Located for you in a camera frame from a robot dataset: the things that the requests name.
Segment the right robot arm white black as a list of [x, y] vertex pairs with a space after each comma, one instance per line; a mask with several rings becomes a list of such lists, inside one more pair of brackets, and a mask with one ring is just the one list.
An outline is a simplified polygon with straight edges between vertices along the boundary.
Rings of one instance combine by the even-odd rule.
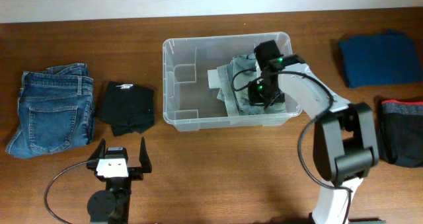
[[310, 117], [297, 142], [301, 166], [320, 187], [308, 223], [348, 223], [354, 194], [379, 161], [372, 109], [338, 96], [303, 58], [284, 56], [273, 40], [257, 45], [254, 54], [250, 104], [268, 108], [288, 95]]

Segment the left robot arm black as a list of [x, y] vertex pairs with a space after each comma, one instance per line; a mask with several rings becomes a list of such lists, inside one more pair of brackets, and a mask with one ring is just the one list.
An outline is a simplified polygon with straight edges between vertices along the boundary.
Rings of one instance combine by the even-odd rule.
[[87, 168], [105, 183], [105, 189], [95, 192], [88, 200], [87, 212], [91, 223], [128, 223], [132, 182], [143, 180], [152, 172], [145, 140], [139, 148], [139, 166], [128, 166], [128, 152], [124, 147], [106, 148], [101, 140], [89, 157]]

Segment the teal blue shirt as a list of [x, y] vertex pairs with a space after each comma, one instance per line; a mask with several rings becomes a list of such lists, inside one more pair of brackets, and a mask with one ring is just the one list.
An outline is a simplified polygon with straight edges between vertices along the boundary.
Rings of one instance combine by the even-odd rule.
[[339, 41], [338, 47], [343, 76], [351, 89], [422, 81], [415, 43], [403, 32], [353, 36]]

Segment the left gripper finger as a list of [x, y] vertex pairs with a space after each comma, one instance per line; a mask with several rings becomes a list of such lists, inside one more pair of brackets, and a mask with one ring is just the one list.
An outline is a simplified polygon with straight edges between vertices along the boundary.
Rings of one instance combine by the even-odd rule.
[[141, 138], [139, 162], [143, 173], [152, 173], [152, 164], [147, 153], [145, 138]]
[[106, 141], [105, 139], [101, 139], [99, 145], [94, 150], [92, 155], [89, 157], [91, 161], [96, 161], [99, 159], [103, 159], [106, 153]]

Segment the light blue jeans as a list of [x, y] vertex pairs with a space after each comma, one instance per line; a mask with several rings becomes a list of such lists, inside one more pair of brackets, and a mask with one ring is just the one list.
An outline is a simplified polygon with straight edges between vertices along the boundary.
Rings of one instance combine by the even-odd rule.
[[220, 89], [217, 99], [225, 103], [228, 116], [252, 116], [261, 114], [286, 113], [285, 102], [275, 102], [265, 108], [264, 106], [252, 106], [248, 96], [248, 89], [241, 89], [257, 78], [255, 54], [235, 56], [227, 65], [217, 68], [217, 76], [220, 82]]

